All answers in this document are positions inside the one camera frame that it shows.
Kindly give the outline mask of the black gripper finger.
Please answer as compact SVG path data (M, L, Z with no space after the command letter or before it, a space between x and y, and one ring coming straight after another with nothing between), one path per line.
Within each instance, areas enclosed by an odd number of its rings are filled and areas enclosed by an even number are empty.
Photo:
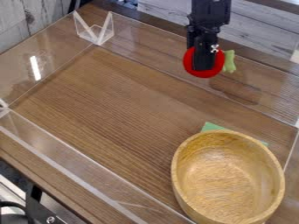
M194 39L195 39L195 29L193 25L187 25L187 49L194 47Z
M202 31L195 38L195 53L193 55L193 67L197 71L214 68L217 52L219 51L218 36Z

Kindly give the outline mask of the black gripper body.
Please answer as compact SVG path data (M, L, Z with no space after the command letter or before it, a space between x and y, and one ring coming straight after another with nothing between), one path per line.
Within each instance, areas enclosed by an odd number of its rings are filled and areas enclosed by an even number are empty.
M231 0L191 0L191 14L187 16L190 33L218 34L230 23Z

